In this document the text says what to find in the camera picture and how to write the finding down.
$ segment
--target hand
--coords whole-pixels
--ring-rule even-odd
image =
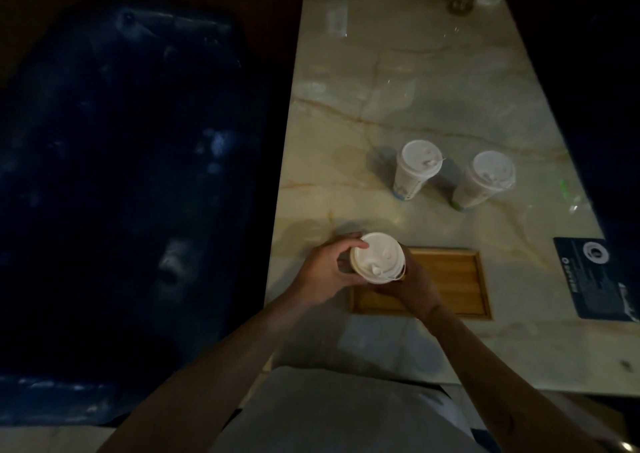
[[[365,285],[367,281],[357,273],[340,271],[338,257],[351,247],[366,249],[362,232],[352,232],[329,239],[314,247],[302,264],[291,288],[303,292],[313,303],[323,303],[347,286]]]
[[[404,279],[370,287],[375,292],[395,296],[407,310],[424,321],[433,310],[442,305],[442,299],[427,271],[413,258],[409,249],[402,244],[400,246],[406,262]]]

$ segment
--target disposable coffee cup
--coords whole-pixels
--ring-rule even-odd
[[[451,198],[451,206],[465,211],[484,202],[501,191],[510,190],[516,183],[513,162],[497,151],[476,154],[465,168],[462,181]]]
[[[394,195],[400,200],[411,200],[427,180],[442,168],[442,153],[438,147],[423,140],[409,141],[397,154]]]
[[[362,236],[366,249],[352,247],[349,260],[354,271],[375,285],[384,285],[404,276],[404,252],[398,241],[382,232]]]

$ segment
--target white plastic lid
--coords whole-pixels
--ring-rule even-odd
[[[471,167],[476,173],[476,182],[492,190],[508,190],[516,183],[516,167],[501,152],[478,153],[471,162]]]
[[[398,158],[403,169],[418,178],[430,178],[442,168],[442,153],[430,141],[414,140],[404,145]]]
[[[351,265],[370,283],[389,283],[398,277],[404,267],[404,252],[397,240],[382,232],[362,237],[369,243],[367,249],[351,248]]]

